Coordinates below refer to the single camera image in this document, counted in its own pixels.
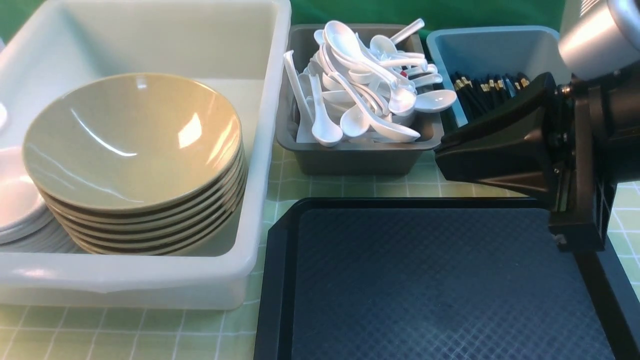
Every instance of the white plastic bin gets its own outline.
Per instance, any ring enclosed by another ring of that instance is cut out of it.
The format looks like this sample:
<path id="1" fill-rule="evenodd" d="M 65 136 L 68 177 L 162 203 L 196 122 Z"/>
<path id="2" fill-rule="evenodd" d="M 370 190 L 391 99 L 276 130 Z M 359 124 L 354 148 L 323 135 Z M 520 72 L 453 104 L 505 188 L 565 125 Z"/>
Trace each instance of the white plastic bin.
<path id="1" fill-rule="evenodd" d="M 0 148 L 20 145 L 34 117 L 74 88 L 114 74 L 164 72 L 200 80 L 231 100 L 250 158 L 248 183 L 223 230 L 224 253 L 220 246 L 182 257 L 0 253 L 0 302 L 242 304 L 260 240 L 290 19 L 288 0 L 45 2 L 0 55 L 0 102 L 9 114 Z"/>

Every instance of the stack of bowls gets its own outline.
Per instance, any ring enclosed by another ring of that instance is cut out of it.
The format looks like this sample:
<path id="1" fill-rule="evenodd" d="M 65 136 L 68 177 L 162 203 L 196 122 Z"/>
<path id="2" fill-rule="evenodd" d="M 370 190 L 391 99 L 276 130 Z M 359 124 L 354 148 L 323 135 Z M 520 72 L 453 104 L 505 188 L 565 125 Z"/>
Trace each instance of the stack of bowls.
<path id="1" fill-rule="evenodd" d="M 94 254 L 176 255 L 212 241 L 247 176 L 231 103 L 164 74 L 113 76 L 59 98 L 23 153 L 53 215 Z"/>
<path id="2" fill-rule="evenodd" d="M 22 164 L 20 148 L 0 150 L 0 252 L 73 252 Z"/>

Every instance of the plastic container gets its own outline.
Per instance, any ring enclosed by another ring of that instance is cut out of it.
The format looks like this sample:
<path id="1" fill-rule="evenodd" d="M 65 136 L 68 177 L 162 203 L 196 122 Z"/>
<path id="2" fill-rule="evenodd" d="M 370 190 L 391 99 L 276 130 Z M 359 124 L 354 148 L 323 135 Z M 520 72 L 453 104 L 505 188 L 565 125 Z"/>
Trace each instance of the plastic container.
<path id="1" fill-rule="evenodd" d="M 365 44 L 368 44 L 374 35 L 391 37 L 403 29 L 402 25 L 349 26 L 358 33 Z M 293 61 L 298 72 L 304 70 L 309 59 L 318 50 L 314 41 L 314 31 L 323 27 L 319 24 L 291 27 L 289 48 L 294 51 Z M 423 52 L 418 35 L 400 43 L 398 48 L 416 53 Z M 300 170 L 307 175 L 405 175 L 424 151 L 440 144 L 440 138 L 444 135 L 439 114 L 417 113 L 411 128 L 422 136 L 414 143 L 340 143 L 331 148 L 318 143 L 298 143 L 298 107 L 286 75 L 283 82 L 285 85 L 281 89 L 283 93 L 276 121 L 276 139 L 284 149 L 294 153 Z"/>
<path id="2" fill-rule="evenodd" d="M 558 32 L 543 26 L 502 26 L 438 30 L 426 43 L 444 77 L 442 86 L 454 90 L 449 75 L 456 71 L 472 78 L 523 72 L 530 79 L 551 72 L 556 83 L 568 83 L 571 72 L 560 57 L 558 38 Z M 459 101 L 448 111 L 458 126 L 467 124 Z"/>
<path id="3" fill-rule="evenodd" d="M 0 102 L 10 118 L 0 148 L 21 145 L 46 105 L 85 83 L 126 72 L 177 74 L 210 85 L 236 108 L 250 158 L 248 184 L 223 240 L 190 256 L 0 253 L 0 302 L 242 304 L 257 258 L 290 18 L 288 0 L 44 3 L 0 56 Z"/>

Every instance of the white soup spoon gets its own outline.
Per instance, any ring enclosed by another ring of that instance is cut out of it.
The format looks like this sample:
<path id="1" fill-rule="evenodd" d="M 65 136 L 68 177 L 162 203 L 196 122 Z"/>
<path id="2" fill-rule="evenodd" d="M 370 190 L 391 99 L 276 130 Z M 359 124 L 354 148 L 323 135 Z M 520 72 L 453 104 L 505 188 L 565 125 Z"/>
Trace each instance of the white soup spoon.
<path id="1" fill-rule="evenodd" d="M 314 138 L 326 147 L 336 146 L 342 140 L 342 130 L 331 121 L 329 114 L 324 107 L 322 97 L 322 86 L 317 75 L 311 76 L 311 91 L 314 98 L 315 120 L 311 128 Z"/>

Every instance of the screw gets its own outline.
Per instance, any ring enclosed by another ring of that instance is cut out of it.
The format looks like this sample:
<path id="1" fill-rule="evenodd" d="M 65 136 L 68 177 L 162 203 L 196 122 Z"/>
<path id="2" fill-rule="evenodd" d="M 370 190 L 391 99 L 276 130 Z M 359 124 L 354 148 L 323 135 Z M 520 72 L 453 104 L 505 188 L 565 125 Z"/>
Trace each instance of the screw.
<path id="1" fill-rule="evenodd" d="M 560 89 L 560 94 L 562 96 L 564 96 L 564 97 L 570 97 L 571 96 L 571 92 L 573 90 L 571 85 L 560 85 L 559 89 Z"/>
<path id="2" fill-rule="evenodd" d="M 558 244 L 558 245 L 566 245 L 566 238 L 562 234 L 555 235 L 554 236 L 554 240 L 556 241 L 556 244 Z"/>

